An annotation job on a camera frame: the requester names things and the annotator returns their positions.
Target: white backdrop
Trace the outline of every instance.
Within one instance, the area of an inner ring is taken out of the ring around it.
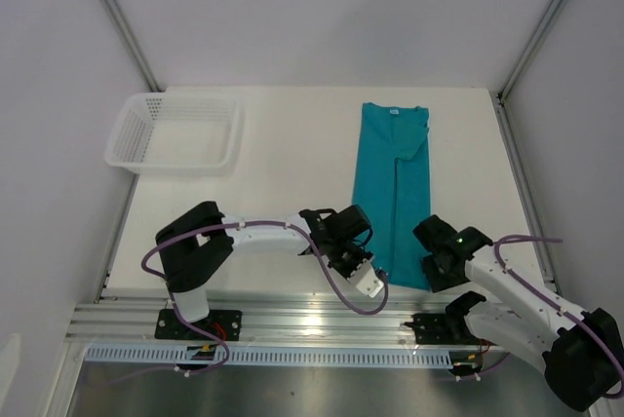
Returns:
[[[496,90],[548,0],[120,0],[163,86]]]
[[[98,0],[0,0],[0,347],[21,335],[2,409],[34,416],[87,300],[130,176],[103,150],[143,85]]]
[[[622,78],[622,0],[569,0],[508,106],[545,230],[564,239],[554,246],[563,292],[610,312],[620,333]],[[621,400],[607,405],[624,415]]]

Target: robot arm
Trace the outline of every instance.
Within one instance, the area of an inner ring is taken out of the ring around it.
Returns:
[[[364,295],[375,297],[383,281],[372,267],[372,253],[355,238],[371,230],[362,210],[351,206],[341,212],[333,209],[304,209],[298,214],[272,220],[275,226],[261,221],[223,214],[215,202],[204,202],[182,215],[156,235],[161,244],[193,230],[211,226],[200,243],[198,237],[180,240],[163,248],[160,257],[167,288],[185,320],[197,322],[208,316],[206,282],[233,253],[269,251],[293,256],[310,254],[308,242],[289,225],[302,229],[323,254],[327,264]]]
[[[464,329],[526,361],[544,374],[563,402],[578,411],[589,408],[620,381],[621,366],[618,371],[583,327],[591,329],[623,364],[622,340],[607,312],[589,313],[542,283],[529,281],[520,268],[496,258],[492,241],[475,228],[457,232],[433,215],[414,229],[414,235],[432,253],[422,264],[434,291],[472,281],[504,305],[467,292],[447,305],[451,328]]]

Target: folded garment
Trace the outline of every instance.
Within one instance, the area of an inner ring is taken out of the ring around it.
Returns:
[[[428,289],[420,267],[428,252],[413,228],[431,215],[429,110],[362,106],[353,203],[369,217],[367,250],[390,284]]]

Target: laundry basket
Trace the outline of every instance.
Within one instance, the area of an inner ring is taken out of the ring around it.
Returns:
[[[223,175],[238,155],[243,104],[206,94],[136,94],[126,102],[104,159],[134,173]]]

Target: white table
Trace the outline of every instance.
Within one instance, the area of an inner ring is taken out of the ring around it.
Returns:
[[[458,230],[473,225],[491,238],[527,234],[527,222],[485,89],[425,88],[178,88],[236,95],[247,104],[238,162],[225,177],[141,176],[104,296],[156,296],[161,280],[139,262],[156,233],[198,203],[217,201],[231,214],[272,217],[301,209],[349,206],[355,175],[361,107],[428,107],[432,212]],[[541,280],[532,246],[509,246],[510,262]],[[151,266],[160,268],[155,256]],[[350,285],[336,276],[343,291]],[[283,253],[232,255],[208,283],[212,292],[327,293],[313,257]],[[459,287],[464,291],[473,286]],[[393,286],[391,298],[433,294]]]

